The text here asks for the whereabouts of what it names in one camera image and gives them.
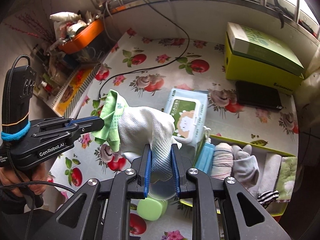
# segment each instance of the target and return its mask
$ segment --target floral tablecloth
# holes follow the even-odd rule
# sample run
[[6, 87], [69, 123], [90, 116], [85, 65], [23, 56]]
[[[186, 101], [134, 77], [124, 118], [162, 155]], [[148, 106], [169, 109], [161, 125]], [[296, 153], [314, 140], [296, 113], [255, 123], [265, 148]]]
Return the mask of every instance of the floral tablecloth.
[[[279, 113], [239, 105], [235, 82], [225, 79], [222, 44], [190, 40], [187, 52], [176, 62], [154, 70], [120, 75], [103, 87], [99, 98], [99, 89], [109, 76], [163, 65], [178, 57], [187, 42], [181, 38], [150, 40], [128, 30], [103, 62], [78, 117], [99, 115], [110, 89], [117, 90], [129, 106], [150, 106], [159, 110], [164, 108], [174, 87], [208, 90], [205, 125], [212, 129], [212, 134], [297, 156], [298, 126], [293, 97], [280, 94], [284, 109]], [[119, 156], [101, 157], [101, 150], [110, 153], [106, 145], [95, 143], [91, 134], [82, 135], [73, 149], [59, 156], [49, 179], [78, 189], [90, 178], [109, 179], [130, 167], [129, 162]], [[143, 220], [132, 219], [132, 232], [146, 240], [191, 239], [192, 216], [186, 214], [188, 212], [186, 206], [172, 200], [165, 215], [157, 221], [145, 224]]]

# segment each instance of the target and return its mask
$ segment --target bottle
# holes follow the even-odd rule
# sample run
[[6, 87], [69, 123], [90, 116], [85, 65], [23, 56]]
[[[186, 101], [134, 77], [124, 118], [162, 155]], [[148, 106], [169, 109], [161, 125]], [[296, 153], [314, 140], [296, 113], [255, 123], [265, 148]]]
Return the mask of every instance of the bottle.
[[47, 82], [41, 82], [42, 87], [49, 93], [52, 93], [52, 86], [49, 85]]

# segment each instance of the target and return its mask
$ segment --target wall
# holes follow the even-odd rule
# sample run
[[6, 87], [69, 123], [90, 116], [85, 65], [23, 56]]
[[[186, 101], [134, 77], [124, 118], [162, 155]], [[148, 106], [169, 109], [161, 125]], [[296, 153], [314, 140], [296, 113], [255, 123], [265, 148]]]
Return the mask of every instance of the wall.
[[[16, 15], [26, 12], [27, 10], [22, 10], [17, 12]], [[30, 55], [32, 48], [39, 43], [40, 41], [29, 35], [19, 33], [17, 31], [11, 30], [8, 26], [5, 26], [4, 23], [12, 24], [13, 26], [21, 29], [28, 30], [24, 24], [21, 24], [16, 18], [15, 15], [11, 15], [3, 20], [0, 24], [0, 100], [2, 100], [3, 94], [3, 84], [6, 76], [6, 72], [11, 68], [12, 63], [15, 59], [21, 54]], [[17, 66], [26, 65], [27, 60], [22, 59], [19, 61]], [[41, 63], [31, 59], [31, 67], [34, 68], [38, 73], [41, 72], [42, 66]], [[37, 97], [33, 96], [30, 100], [30, 114], [29, 119], [39, 119], [45, 117], [55, 116], [51, 109]]]
[[[48, 19], [52, 13], [60, 11], [77, 12], [81, 10], [86, 12], [87, 10], [94, 11], [94, 6], [91, 0], [16, 0], [10, 8], [7, 17], [0, 24], [0, 84], [4, 83], [4, 78], [8, 69], [11, 68], [12, 63], [20, 54], [30, 55], [32, 48], [37, 44], [41, 44], [42, 41], [23, 34], [14, 30], [11, 30], [4, 23], [11, 24], [14, 27], [22, 30], [33, 32], [31, 29], [17, 20], [16, 16], [29, 13], [34, 18], [37, 18], [44, 27], [52, 28], [52, 21]], [[27, 64], [26, 60], [21, 60], [18, 64]], [[38, 72], [38, 77], [43, 72], [41, 63], [35, 59], [31, 59], [31, 66]], [[0, 100], [2, 100], [3, 87], [0, 85]], [[51, 109], [37, 97], [33, 96], [30, 100], [30, 115], [29, 119], [39, 119], [45, 117], [53, 117], [55, 114]]]
[[[191, 39], [224, 44], [227, 22], [230, 21], [261, 30], [286, 42], [304, 67], [309, 65], [317, 48], [316, 39], [308, 39], [288, 24], [280, 29], [279, 19], [249, 7], [217, 0], [175, 0], [171, 4], [176, 11], [177, 24], [187, 31]], [[169, 3], [153, 3], [152, 6], [173, 19]], [[121, 33], [133, 28], [151, 39], [179, 36], [173, 24], [147, 5], [120, 11], [113, 15], [113, 21]], [[106, 23], [109, 33], [119, 38], [110, 17], [106, 18]]]

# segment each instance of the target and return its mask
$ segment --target green cloth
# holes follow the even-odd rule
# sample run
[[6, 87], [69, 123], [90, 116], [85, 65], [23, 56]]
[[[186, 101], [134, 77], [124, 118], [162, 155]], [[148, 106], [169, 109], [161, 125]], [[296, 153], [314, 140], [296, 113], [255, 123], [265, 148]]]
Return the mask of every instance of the green cloth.
[[100, 114], [100, 118], [104, 120], [104, 127], [92, 132], [96, 143], [101, 145], [107, 141], [112, 151], [119, 151], [118, 121], [126, 107], [128, 104], [125, 99], [117, 91], [110, 89]]
[[297, 171], [297, 157], [282, 157], [276, 190], [279, 191], [277, 201], [290, 201]]

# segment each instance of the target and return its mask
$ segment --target green box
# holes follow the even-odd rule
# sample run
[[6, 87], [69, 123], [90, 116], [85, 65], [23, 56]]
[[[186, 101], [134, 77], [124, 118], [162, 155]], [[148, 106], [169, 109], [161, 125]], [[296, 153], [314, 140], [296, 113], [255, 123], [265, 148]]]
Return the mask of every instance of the green box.
[[232, 53], [284, 69], [296, 76], [305, 73], [301, 62], [283, 41], [255, 29], [228, 22]]
[[296, 76], [264, 62], [234, 55], [227, 33], [224, 54], [226, 79], [242, 80], [276, 88], [279, 92], [287, 95], [292, 95], [304, 80], [302, 74]]

